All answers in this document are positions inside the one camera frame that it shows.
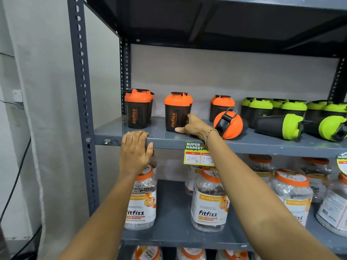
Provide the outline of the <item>white fabric curtain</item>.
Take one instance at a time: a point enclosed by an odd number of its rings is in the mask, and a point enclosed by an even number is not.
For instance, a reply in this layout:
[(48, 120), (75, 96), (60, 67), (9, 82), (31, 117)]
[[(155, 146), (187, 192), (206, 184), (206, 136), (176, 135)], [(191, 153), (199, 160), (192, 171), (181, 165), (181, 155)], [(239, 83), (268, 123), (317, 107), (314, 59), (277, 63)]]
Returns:
[[(67, 0), (3, 0), (39, 181), (38, 260), (56, 260), (89, 218)], [(121, 116), (119, 38), (84, 8), (94, 126)], [(102, 202), (119, 148), (96, 147)]]

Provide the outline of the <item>person's right forearm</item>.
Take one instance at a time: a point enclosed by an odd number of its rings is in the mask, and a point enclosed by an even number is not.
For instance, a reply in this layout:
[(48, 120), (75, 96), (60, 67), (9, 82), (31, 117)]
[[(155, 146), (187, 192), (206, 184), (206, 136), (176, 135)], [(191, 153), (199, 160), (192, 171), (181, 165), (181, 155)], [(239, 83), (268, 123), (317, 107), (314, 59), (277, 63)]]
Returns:
[(307, 231), (218, 132), (208, 132), (206, 142), (245, 236), (262, 260), (340, 260)]

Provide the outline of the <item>grey metal shelving rack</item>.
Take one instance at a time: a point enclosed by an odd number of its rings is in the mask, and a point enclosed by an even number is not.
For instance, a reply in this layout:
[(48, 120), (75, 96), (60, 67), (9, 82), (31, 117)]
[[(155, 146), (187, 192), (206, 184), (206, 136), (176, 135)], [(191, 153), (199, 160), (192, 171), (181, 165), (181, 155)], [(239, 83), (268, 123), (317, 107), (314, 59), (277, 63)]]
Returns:
[[(74, 61), (77, 103), (82, 138), (82, 150), (86, 180), (89, 215), (99, 207), (98, 171), (95, 145), (119, 147), (126, 126), (126, 116), (116, 118), (97, 128), (94, 133), (92, 100), (89, 79), (89, 63), (86, 42), (84, 5), (97, 16), (97, 12), (106, 12), (102, 8), (102, 0), (67, 0), (70, 22), (70, 35)], [(323, 143), (323, 140), (305, 135), (299, 143), (290, 143), (269, 136), (256, 134), (248, 129), (241, 139), (227, 141), (227, 144), (237, 153), (249, 151), (257, 154), (300, 156), (310, 154), (341, 154), (347, 152), (347, 143)], [(189, 220), (189, 198), (184, 194), (183, 182), (159, 180), (158, 218), (154, 227), (147, 231), (124, 231), (121, 245), (157, 245), (162, 247), (201, 246), (207, 249), (238, 249), (251, 250), (241, 225), (236, 216), (230, 216), (227, 221), (227, 231), (219, 234), (202, 234), (195, 230)]]

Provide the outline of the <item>row of orange-lid clear jars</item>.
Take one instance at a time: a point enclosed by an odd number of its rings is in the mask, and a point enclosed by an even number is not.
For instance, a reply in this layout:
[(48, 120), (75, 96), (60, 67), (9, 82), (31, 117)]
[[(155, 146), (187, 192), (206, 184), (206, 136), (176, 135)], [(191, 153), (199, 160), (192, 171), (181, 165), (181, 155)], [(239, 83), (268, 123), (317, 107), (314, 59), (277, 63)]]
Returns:
[[(156, 178), (157, 165), (150, 162), (136, 178), (130, 197), (125, 229), (139, 231), (151, 228), (158, 212), (177, 213), (185, 206), (186, 198), (178, 195), (183, 189), (169, 191), (160, 185)], [(266, 183), (276, 192), (281, 201), (302, 225), (306, 225), (314, 191), (310, 178), (290, 170), (268, 171)], [(190, 217), (193, 227), (204, 233), (221, 232), (227, 222), (230, 200), (223, 188), (219, 174), (214, 167), (190, 165), (189, 180), (185, 182), (186, 191), (190, 191), (192, 201), (189, 211), (183, 213)]]

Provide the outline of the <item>green yellow price tag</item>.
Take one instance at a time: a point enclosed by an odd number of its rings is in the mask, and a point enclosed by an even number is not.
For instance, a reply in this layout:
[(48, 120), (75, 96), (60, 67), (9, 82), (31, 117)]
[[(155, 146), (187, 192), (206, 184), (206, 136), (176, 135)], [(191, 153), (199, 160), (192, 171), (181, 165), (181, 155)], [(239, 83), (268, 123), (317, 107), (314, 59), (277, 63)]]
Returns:
[(184, 164), (212, 167), (215, 166), (210, 152), (205, 146), (205, 143), (192, 141), (185, 142)]
[(338, 154), (336, 161), (340, 171), (347, 176), (347, 152)]

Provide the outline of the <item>row of green-lid shaker bottles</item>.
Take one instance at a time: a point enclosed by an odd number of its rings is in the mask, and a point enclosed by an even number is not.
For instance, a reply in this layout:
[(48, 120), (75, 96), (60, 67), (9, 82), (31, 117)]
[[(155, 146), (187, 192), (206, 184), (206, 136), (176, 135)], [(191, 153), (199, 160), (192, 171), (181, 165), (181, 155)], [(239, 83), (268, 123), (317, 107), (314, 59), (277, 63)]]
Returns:
[(331, 142), (347, 137), (347, 103), (246, 97), (241, 117), (255, 133), (300, 141), (302, 134)]

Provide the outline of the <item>black shaker bottle orange lid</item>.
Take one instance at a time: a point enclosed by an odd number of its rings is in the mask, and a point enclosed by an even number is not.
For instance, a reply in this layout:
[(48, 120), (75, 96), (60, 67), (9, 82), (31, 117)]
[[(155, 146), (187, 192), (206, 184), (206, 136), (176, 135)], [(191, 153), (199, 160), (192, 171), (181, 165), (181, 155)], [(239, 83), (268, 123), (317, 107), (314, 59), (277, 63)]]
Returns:
[(166, 131), (175, 132), (175, 128), (188, 123), (193, 98), (187, 92), (171, 92), (165, 100)]
[(151, 123), (153, 100), (154, 100), (154, 93), (151, 91), (147, 91), (147, 94), (150, 95), (150, 97), (151, 97), (150, 106), (148, 109), (148, 123), (150, 124)]
[(125, 104), (129, 128), (140, 130), (148, 126), (152, 99), (148, 90), (135, 88), (126, 90)]
[(248, 121), (242, 118), (234, 107), (219, 113), (213, 122), (214, 129), (225, 140), (232, 140), (245, 134), (248, 126)]
[(229, 107), (235, 107), (235, 101), (227, 95), (215, 95), (210, 100), (210, 116), (209, 121), (214, 122), (216, 116), (225, 112)]

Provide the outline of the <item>person's left forearm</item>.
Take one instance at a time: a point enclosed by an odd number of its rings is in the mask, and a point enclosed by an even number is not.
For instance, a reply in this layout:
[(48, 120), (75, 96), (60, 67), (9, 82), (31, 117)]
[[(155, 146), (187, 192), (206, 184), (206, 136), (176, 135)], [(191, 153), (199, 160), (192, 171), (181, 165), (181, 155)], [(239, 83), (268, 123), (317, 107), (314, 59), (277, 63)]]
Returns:
[(61, 252), (57, 260), (115, 260), (128, 203), (139, 173), (121, 171), (106, 199)]

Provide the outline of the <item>person's right hand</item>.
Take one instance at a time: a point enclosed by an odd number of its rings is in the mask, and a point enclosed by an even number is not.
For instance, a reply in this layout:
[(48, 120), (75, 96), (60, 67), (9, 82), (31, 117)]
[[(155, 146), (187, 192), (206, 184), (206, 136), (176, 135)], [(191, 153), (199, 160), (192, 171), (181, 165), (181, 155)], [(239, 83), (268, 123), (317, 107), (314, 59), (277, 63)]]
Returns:
[(185, 125), (188, 135), (194, 135), (197, 136), (201, 140), (205, 140), (208, 132), (213, 130), (213, 128), (209, 125), (207, 125), (205, 122), (203, 122), (199, 117), (197, 117), (195, 114), (188, 114), (188, 123)]

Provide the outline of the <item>clear plastic supplement jar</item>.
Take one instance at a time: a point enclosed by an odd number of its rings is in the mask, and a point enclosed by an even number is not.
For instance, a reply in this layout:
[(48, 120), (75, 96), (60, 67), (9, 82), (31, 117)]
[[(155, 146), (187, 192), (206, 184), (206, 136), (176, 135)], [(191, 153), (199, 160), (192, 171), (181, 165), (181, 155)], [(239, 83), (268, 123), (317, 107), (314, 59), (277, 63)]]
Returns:
[(175, 260), (207, 260), (206, 251), (202, 248), (177, 248)]
[(217, 250), (215, 260), (250, 260), (247, 251)]
[(131, 260), (163, 260), (162, 250), (158, 246), (137, 246)]

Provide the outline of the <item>person's left hand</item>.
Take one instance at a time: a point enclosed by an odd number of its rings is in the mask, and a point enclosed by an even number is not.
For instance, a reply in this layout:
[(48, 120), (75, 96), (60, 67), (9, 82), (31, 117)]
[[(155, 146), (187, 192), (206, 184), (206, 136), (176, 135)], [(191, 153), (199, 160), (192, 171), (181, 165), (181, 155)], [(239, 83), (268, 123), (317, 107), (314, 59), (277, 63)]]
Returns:
[(119, 160), (119, 179), (135, 179), (149, 161), (145, 161), (145, 146), (149, 133), (145, 131), (132, 131), (123, 135)]

